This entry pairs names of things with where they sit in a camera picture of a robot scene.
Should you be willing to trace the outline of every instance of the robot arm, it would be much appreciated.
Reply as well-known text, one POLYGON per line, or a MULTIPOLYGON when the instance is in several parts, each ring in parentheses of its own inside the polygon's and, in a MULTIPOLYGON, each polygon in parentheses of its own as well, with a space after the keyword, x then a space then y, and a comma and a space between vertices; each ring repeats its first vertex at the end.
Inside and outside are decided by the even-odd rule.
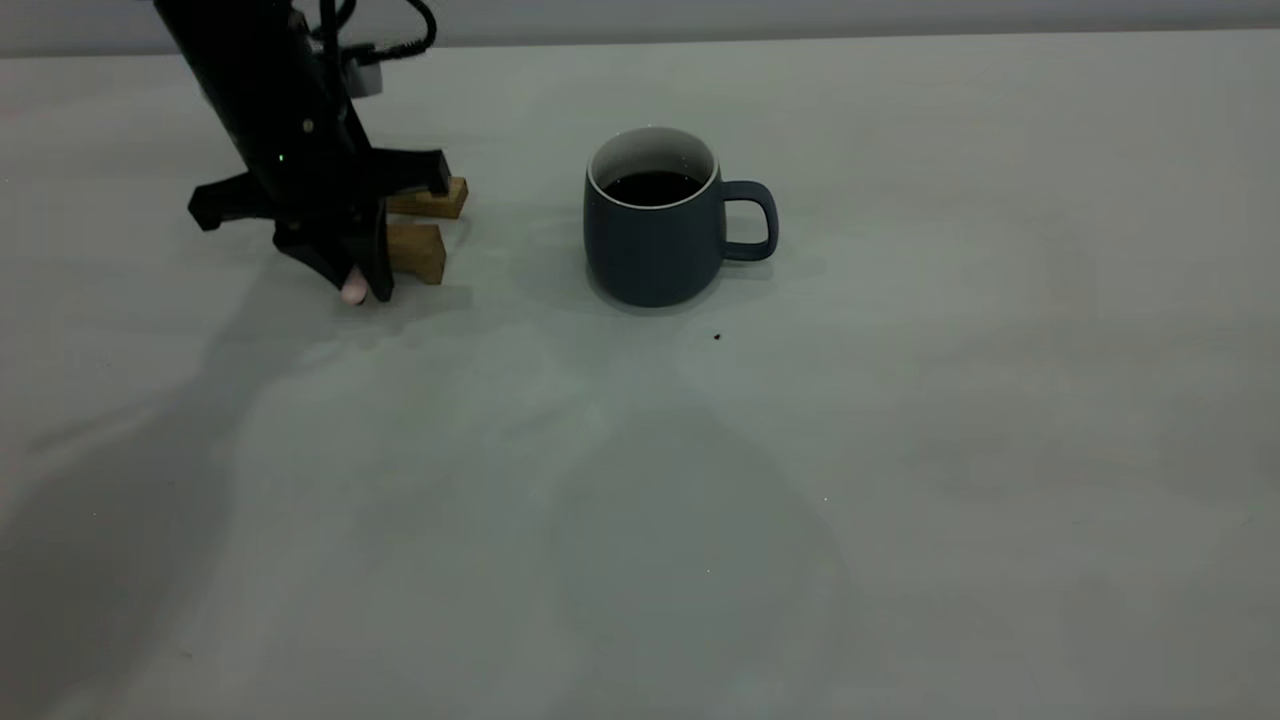
POLYGON ((410 4, 428 18, 424 38, 344 50, 338 27, 355 0, 337 12, 334 0, 324 0, 316 35, 325 51, 317 54, 306 18, 289 0, 155 0, 248 170, 196 188, 188 209, 201 229, 241 218, 275 220, 282 252, 337 287, 358 266, 374 296, 390 299, 387 197, 447 193, 449 167, 439 150, 372 147, 348 85, 367 94, 380 86, 369 68, 434 42, 430 10, 420 0, 410 4))

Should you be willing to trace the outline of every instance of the black liquid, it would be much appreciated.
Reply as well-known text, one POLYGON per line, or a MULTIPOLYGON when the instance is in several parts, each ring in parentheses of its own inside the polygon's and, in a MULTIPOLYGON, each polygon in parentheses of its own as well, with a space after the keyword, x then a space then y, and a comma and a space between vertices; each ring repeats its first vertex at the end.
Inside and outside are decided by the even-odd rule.
POLYGON ((701 181, 680 173, 636 173, 611 182, 604 193, 627 205, 654 208, 691 197, 703 184, 701 181))

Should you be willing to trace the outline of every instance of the black cable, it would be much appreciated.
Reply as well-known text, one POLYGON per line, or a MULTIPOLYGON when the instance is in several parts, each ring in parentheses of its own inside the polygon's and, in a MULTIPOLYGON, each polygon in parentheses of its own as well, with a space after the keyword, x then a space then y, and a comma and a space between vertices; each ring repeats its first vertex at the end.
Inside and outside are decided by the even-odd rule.
POLYGON ((362 54, 358 58, 361 65, 369 65, 372 63, 381 63, 384 60, 401 60, 404 58, 412 58, 413 55, 421 55, 426 53, 426 49, 435 44, 435 15, 431 9, 426 6, 422 0, 404 0, 413 6, 415 10, 422 15, 426 20, 426 35, 419 40, 404 42, 402 45, 393 45, 390 47, 384 47, 381 50, 372 50, 367 54, 362 54))
MULTIPOLYGON (((355 13, 356 0, 342 0, 342 5, 338 8, 338 17, 335 19, 338 29, 342 29, 355 13)), ((323 40, 328 27, 329 24, 324 22, 324 14, 321 13, 320 26, 311 28, 311 40, 323 40)))
POLYGON ((334 0, 320 0, 320 27, 324 28, 325 82, 334 97, 342 97, 342 56, 338 51, 338 18, 334 0))

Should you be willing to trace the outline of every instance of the mug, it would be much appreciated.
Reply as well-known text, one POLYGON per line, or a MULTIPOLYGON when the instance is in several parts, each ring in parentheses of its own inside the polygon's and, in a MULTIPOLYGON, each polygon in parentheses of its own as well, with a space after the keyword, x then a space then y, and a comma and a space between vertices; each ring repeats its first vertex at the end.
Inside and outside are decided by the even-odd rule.
POLYGON ((764 260, 778 246, 769 190, 724 182, 707 143, 673 128, 639 128, 605 142, 586 165, 584 205, 591 273, 609 295, 643 307, 689 300, 710 284, 723 260, 764 260), (728 242, 731 200, 764 210, 764 242, 728 242))

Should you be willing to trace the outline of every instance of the white table surface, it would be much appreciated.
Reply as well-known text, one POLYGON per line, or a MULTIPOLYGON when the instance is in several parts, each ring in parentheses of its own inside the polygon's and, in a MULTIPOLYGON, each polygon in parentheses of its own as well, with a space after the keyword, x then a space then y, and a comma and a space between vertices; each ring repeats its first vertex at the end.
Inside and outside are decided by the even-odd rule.
POLYGON ((0 63, 0 717, 1280 712, 1280 32, 443 50, 358 110, 472 196, 352 309, 187 215, 242 165, 180 59, 0 63), (782 215, 657 313, 580 240, 646 123, 782 215))

